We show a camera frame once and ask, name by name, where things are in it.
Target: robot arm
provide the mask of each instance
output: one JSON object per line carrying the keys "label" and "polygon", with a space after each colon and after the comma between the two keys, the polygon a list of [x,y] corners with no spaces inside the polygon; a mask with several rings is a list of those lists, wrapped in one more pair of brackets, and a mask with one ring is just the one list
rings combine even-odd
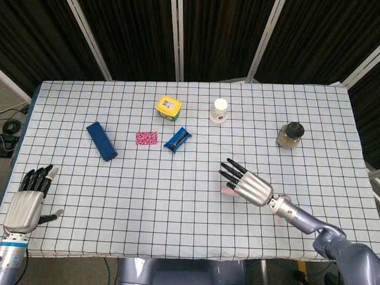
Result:
{"label": "robot arm", "polygon": [[246,170],[232,159],[227,161],[235,167],[222,163],[232,175],[219,171],[230,182],[227,186],[258,207],[268,205],[271,211],[309,235],[318,231],[314,249],[325,258],[336,260],[346,285],[379,285],[380,259],[366,245],[351,243],[337,226],[318,220],[298,206],[286,195],[274,195],[272,186],[259,176]]}
{"label": "robot arm", "polygon": [[58,168],[52,165],[29,171],[9,205],[4,221],[5,236],[0,242],[0,285],[16,282],[28,246],[27,234],[38,224],[47,223],[62,215],[63,210],[41,216],[44,198]]}

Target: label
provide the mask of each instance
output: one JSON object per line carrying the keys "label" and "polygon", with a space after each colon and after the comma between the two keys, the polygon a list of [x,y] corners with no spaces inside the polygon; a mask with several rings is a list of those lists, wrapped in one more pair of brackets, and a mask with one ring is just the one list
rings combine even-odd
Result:
{"label": "label", "polygon": [[220,112],[218,113],[215,109],[212,109],[211,110],[211,117],[213,117],[214,120],[223,120],[226,113],[227,113],[226,110],[222,111],[221,113]]}
{"label": "label", "polygon": [[162,106],[164,106],[165,108],[169,109],[169,110],[172,110],[174,109],[174,107],[176,106],[175,103],[173,102],[170,102],[168,100],[165,100],[163,103],[162,103]]}

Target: blue box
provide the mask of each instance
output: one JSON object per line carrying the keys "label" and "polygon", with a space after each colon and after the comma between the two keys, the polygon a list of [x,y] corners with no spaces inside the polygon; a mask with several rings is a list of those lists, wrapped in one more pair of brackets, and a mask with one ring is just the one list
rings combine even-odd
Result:
{"label": "blue box", "polygon": [[93,123],[86,129],[99,150],[100,155],[105,161],[109,161],[118,155],[118,152],[113,147],[111,140],[99,122]]}

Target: blue snack bar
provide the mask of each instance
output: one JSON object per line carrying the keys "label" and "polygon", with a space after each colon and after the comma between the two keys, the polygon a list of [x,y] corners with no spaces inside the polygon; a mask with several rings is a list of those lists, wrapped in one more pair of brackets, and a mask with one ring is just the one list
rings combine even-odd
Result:
{"label": "blue snack bar", "polygon": [[111,140],[99,122],[93,123],[86,129],[99,150],[100,155],[105,161],[109,161],[118,155],[118,152],[113,147]]}
{"label": "blue snack bar", "polygon": [[191,134],[189,134],[184,127],[179,129],[179,131],[168,141],[166,144],[164,144],[164,147],[169,148],[174,153],[176,153],[177,148],[183,144],[189,137],[191,137]]}

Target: glass jar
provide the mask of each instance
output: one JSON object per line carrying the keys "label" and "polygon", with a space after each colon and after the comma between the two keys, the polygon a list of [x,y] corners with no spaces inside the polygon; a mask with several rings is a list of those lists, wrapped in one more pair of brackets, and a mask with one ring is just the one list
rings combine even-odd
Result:
{"label": "glass jar", "polygon": [[284,148],[293,148],[298,145],[305,129],[299,122],[284,125],[277,136],[277,143]]}

